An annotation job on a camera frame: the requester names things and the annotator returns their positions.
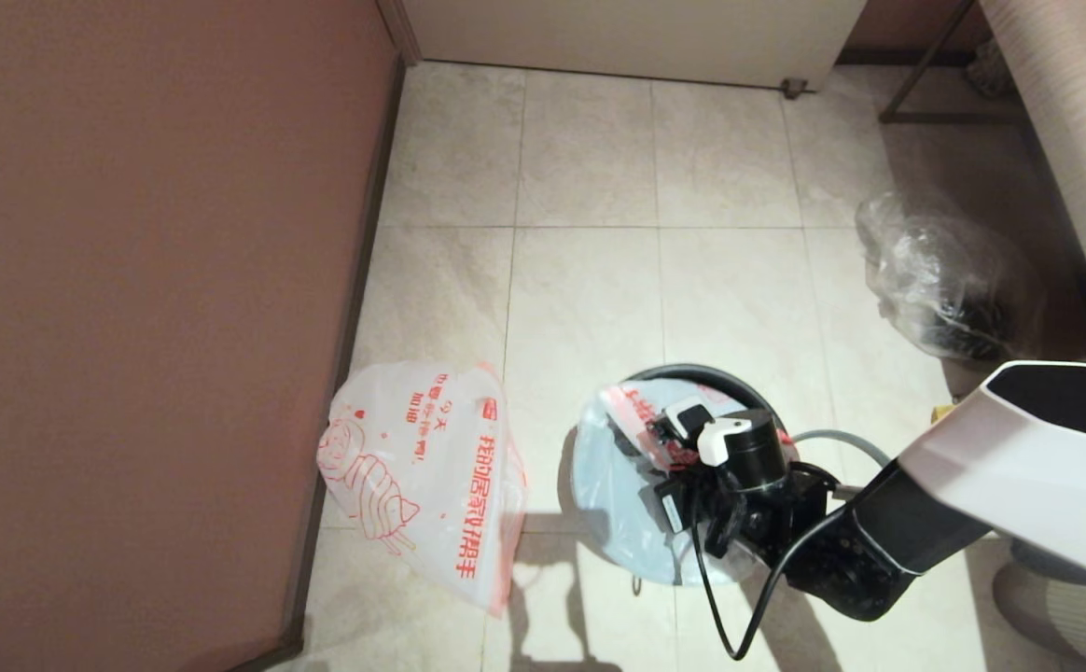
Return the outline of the white red-printed plastic bag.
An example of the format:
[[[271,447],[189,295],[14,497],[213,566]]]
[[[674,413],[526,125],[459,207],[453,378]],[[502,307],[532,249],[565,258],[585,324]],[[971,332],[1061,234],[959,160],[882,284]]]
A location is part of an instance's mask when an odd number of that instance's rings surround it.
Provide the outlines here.
[[[508,607],[529,482],[487,363],[377,363],[334,393],[318,471],[359,535],[458,598]]]
[[[564,509],[581,513],[592,548],[637,579],[659,584],[702,584],[691,531],[672,535],[657,499],[667,478],[689,484],[691,468],[667,471],[654,462],[647,422],[668,404],[700,395],[725,405],[723,393],[684,380],[624,380],[604,386],[588,401],[565,451],[559,490]]]

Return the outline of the small woven basket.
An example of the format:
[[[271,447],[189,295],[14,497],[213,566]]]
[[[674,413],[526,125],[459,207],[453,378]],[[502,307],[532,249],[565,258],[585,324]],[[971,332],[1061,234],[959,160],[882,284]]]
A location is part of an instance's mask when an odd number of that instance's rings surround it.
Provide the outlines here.
[[[975,48],[973,59],[967,63],[964,77],[973,90],[986,99],[999,99],[1016,92],[1015,80],[1003,52],[993,38]]]

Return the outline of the white door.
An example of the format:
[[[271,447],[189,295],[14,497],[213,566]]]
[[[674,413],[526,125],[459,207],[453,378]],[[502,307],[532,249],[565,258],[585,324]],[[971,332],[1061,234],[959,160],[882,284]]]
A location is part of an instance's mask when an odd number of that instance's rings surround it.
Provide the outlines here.
[[[402,0],[445,63],[747,88],[824,85],[868,0]]]

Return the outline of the grey ribbed round object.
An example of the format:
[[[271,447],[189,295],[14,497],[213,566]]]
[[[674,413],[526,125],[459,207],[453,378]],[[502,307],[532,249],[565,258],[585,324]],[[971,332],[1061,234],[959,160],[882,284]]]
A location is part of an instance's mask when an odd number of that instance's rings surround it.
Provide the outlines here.
[[[1018,634],[1086,667],[1086,569],[1013,540],[992,592]]]

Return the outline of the clear bag with dark contents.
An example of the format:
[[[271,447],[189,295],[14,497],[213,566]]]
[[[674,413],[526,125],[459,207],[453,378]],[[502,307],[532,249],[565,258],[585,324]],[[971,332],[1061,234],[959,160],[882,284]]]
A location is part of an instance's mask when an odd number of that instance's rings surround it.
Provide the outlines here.
[[[1038,356],[1046,289],[1003,234],[929,190],[868,196],[855,226],[880,315],[914,347],[942,360]]]

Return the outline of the dark metal furniture frame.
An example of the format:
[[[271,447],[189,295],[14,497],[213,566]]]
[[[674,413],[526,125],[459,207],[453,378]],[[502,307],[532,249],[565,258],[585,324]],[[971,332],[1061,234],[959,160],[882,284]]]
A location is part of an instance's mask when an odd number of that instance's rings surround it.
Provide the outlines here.
[[[902,110],[904,103],[922,80],[931,64],[940,54],[942,48],[949,42],[954,34],[967,18],[967,14],[978,4],[978,0],[958,0],[958,4],[945,20],[942,29],[929,43],[927,50],[917,61],[915,65],[898,85],[896,93],[885,107],[879,112],[881,124],[927,124],[927,126],[1018,126],[1025,121],[1023,112],[913,112]]]

